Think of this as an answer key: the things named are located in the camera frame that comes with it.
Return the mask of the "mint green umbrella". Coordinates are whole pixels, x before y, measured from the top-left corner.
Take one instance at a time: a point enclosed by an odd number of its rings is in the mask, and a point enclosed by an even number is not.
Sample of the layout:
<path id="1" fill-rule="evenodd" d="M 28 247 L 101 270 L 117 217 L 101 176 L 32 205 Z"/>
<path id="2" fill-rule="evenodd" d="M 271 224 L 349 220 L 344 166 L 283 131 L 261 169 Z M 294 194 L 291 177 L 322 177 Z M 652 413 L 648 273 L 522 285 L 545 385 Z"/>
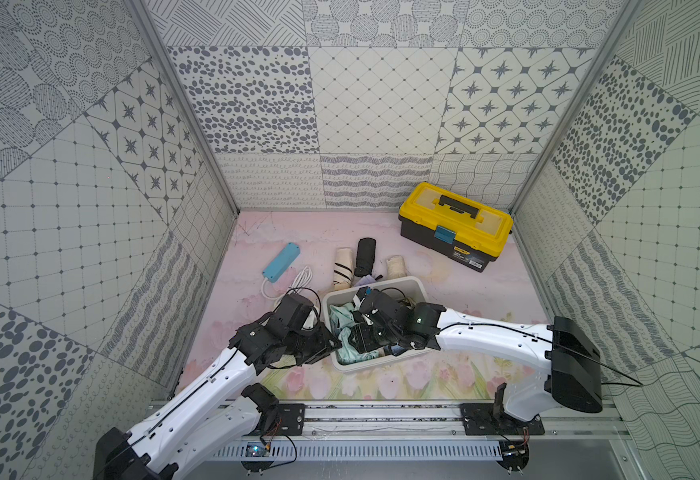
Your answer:
<path id="1" fill-rule="evenodd" d="M 340 348 L 336 351 L 338 362 L 341 365 L 352 365 L 370 361 L 380 356 L 378 350 L 360 352 L 351 344 L 350 338 L 353 334 L 353 327 L 358 324 L 354 316 L 356 312 L 357 309 L 352 302 L 329 307 L 331 328 L 341 343 Z"/>

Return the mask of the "white plastic storage box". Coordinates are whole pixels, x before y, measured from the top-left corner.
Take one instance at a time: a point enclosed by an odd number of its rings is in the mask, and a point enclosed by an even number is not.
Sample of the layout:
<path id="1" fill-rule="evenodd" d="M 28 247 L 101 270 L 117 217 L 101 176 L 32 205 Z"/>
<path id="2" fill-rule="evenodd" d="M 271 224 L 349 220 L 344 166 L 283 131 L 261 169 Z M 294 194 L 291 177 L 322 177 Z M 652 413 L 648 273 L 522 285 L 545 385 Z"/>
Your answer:
<path id="1" fill-rule="evenodd" d="M 394 322 L 403 320 L 417 304 L 428 300 L 423 282 L 414 276 L 327 294 L 322 300 L 322 321 L 330 332 L 339 336 L 347 329 L 348 346 L 361 355 L 378 354 L 371 359 L 349 362 L 336 350 L 330 354 L 334 367 L 349 374 L 424 355 L 424 350 L 398 343 L 402 339 L 403 328 Z"/>

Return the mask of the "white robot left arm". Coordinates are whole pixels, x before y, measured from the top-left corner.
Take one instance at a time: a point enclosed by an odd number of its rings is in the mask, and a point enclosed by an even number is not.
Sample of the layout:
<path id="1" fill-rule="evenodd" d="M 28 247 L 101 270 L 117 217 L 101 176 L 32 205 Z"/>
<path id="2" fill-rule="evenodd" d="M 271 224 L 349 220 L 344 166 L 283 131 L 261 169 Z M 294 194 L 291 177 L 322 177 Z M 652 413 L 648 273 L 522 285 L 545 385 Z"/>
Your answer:
<path id="1" fill-rule="evenodd" d="M 259 375 L 285 356 L 313 364 L 341 342 L 307 298 L 290 293 L 274 311 L 240 327 L 229 346 L 178 396 L 124 432 L 112 428 L 98 441 L 96 479 L 184 479 L 221 447 L 278 422 L 278 398 Z"/>

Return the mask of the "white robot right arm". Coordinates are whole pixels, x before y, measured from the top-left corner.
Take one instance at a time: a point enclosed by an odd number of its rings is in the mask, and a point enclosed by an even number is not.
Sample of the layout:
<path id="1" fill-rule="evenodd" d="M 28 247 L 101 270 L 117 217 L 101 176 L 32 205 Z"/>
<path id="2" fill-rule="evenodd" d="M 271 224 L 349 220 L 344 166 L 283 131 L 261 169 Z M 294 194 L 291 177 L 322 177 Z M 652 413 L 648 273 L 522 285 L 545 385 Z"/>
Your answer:
<path id="1" fill-rule="evenodd" d="M 512 324 L 436 303 L 408 306 L 371 287 L 360 288 L 353 303 L 358 324 L 350 343 L 359 352 L 388 346 L 478 352 L 531 368 L 523 382 L 497 387 L 496 417 L 528 423 L 557 406 L 590 414 L 603 410 L 600 350 L 569 318 Z"/>

